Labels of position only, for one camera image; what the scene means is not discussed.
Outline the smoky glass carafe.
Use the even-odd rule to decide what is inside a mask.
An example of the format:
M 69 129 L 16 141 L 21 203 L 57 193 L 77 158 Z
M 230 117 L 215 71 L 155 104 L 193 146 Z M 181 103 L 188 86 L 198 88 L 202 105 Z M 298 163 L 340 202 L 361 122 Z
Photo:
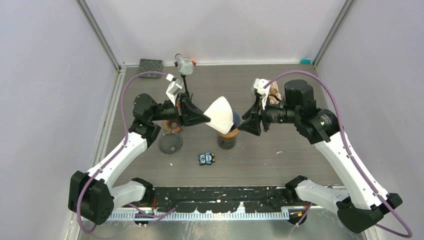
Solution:
M 217 137 L 217 144 L 218 146 L 223 150 L 230 150 L 235 147 L 237 142 L 237 137 L 223 137 L 221 135 L 218 135 Z

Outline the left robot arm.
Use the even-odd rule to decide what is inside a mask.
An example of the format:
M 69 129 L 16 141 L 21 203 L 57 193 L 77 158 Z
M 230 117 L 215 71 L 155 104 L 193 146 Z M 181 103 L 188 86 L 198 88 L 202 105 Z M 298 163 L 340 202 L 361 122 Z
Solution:
M 177 101 L 157 103 L 149 94 L 134 99 L 134 121 L 123 140 L 96 166 L 86 172 L 76 171 L 70 179 L 68 208 L 75 212 L 78 222 L 87 219 L 96 225 L 103 224 L 116 208 L 130 203 L 148 207 L 153 202 L 152 184 L 134 178 L 115 187 L 117 178 L 129 164 L 158 137 L 161 128 L 155 121 L 178 120 L 188 127 L 212 120 L 212 111 L 197 108 L 189 97 L 180 93 Z

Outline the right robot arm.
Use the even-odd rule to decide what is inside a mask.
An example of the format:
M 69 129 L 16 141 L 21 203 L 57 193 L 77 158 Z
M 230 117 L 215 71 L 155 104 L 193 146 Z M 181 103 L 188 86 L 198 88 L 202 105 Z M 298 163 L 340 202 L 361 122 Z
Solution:
M 284 85 L 284 98 L 277 104 L 269 101 L 269 81 L 256 79 L 255 102 L 242 116 L 239 126 L 259 136 L 271 124 L 293 124 L 330 163 L 345 190 L 321 186 L 305 176 L 285 184 L 285 198 L 291 205 L 310 202 L 336 214 L 341 223 L 354 233 L 375 226 L 391 209 L 402 204 L 396 193 L 387 192 L 370 174 L 339 127 L 337 116 L 317 107 L 314 89 L 305 80 L 290 80 Z

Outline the blue glass dripper cone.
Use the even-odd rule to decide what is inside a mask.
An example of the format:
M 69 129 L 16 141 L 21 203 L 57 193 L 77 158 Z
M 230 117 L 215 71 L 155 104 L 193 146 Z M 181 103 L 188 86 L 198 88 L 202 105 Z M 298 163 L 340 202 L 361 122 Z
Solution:
M 239 125 L 241 124 L 241 117 L 236 111 L 232 112 L 232 122 L 233 122 L 233 124 L 230 128 L 231 132 L 234 131 L 235 129 L 237 129 L 239 127 Z

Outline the white paper coffee filter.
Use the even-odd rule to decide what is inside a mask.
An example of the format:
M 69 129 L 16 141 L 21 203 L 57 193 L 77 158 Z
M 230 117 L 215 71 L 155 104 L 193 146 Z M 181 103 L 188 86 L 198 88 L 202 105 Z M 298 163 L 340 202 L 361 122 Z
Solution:
M 233 110 L 224 96 L 217 98 L 204 115 L 210 118 L 205 124 L 223 134 L 227 134 L 234 124 Z

